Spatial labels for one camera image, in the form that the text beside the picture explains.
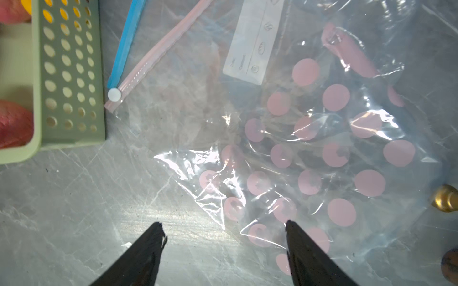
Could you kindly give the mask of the light green perforated basket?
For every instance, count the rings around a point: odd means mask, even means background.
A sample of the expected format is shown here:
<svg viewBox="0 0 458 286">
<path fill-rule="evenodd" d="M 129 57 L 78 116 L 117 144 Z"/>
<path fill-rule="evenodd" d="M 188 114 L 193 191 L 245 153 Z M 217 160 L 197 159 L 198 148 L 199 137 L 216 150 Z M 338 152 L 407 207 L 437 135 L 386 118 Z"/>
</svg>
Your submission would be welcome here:
<svg viewBox="0 0 458 286">
<path fill-rule="evenodd" d="M 33 1 L 30 23 L 1 26 L 1 98 L 33 114 L 34 135 L 1 163 L 106 139 L 97 1 Z"/>
</svg>

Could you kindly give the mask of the clear bag with pink dots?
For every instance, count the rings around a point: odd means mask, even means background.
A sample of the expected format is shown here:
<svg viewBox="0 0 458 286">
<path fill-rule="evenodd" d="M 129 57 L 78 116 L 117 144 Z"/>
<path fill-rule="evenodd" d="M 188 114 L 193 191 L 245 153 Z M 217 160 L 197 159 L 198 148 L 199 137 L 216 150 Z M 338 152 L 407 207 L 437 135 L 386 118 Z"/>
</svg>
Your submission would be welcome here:
<svg viewBox="0 0 458 286">
<path fill-rule="evenodd" d="M 352 276 L 443 160 L 396 82 L 422 1 L 146 1 L 106 108 L 223 230 L 289 276 L 299 224 Z"/>
</svg>

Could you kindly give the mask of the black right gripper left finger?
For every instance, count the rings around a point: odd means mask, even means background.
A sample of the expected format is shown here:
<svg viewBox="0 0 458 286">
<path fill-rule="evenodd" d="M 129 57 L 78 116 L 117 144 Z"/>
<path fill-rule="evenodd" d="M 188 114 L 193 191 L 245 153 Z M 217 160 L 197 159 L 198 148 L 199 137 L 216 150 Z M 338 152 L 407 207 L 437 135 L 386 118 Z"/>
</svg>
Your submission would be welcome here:
<svg viewBox="0 0 458 286">
<path fill-rule="evenodd" d="M 168 241 L 160 222 L 153 223 L 93 286 L 153 286 Z"/>
</svg>

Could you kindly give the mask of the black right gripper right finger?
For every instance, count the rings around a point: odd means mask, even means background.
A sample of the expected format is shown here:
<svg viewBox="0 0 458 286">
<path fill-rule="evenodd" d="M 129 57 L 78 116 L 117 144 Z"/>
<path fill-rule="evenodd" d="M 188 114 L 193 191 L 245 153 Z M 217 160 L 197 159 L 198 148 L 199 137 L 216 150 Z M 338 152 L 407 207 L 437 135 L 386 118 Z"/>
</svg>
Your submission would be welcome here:
<svg viewBox="0 0 458 286">
<path fill-rule="evenodd" d="M 295 286 L 357 286 L 296 222 L 287 221 L 285 230 Z"/>
</svg>

